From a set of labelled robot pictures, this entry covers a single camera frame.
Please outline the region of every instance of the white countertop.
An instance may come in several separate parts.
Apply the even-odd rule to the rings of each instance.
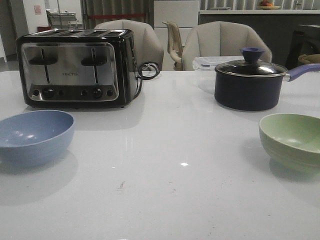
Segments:
[[[200,10],[200,15],[233,15],[233,14],[320,14],[320,10],[295,10],[295,9],[277,9],[277,10]]]
[[[318,240],[320,176],[270,159],[258,122],[319,117],[319,76],[284,82],[260,112],[218,105],[210,71],[161,72],[125,108],[64,109],[76,124],[60,159],[0,164],[0,239]],[[17,71],[0,88],[1,119],[32,110]]]

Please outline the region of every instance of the toaster brand logo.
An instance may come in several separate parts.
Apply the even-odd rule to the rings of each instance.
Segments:
[[[79,76],[77,72],[63,72],[63,76]]]

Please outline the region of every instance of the toaster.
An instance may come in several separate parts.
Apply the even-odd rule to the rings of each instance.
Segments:
[[[140,93],[129,29],[51,29],[16,41],[23,97],[38,108],[116,108]]]

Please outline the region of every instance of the glass lid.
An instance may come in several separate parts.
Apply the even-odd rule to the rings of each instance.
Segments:
[[[287,69],[275,63],[258,60],[250,63],[245,60],[223,62],[215,67],[216,72],[247,78],[270,78],[286,74]]]

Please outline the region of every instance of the floor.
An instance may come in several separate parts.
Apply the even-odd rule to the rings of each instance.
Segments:
[[[17,55],[6,56],[6,62],[0,60],[0,72],[19,70]]]

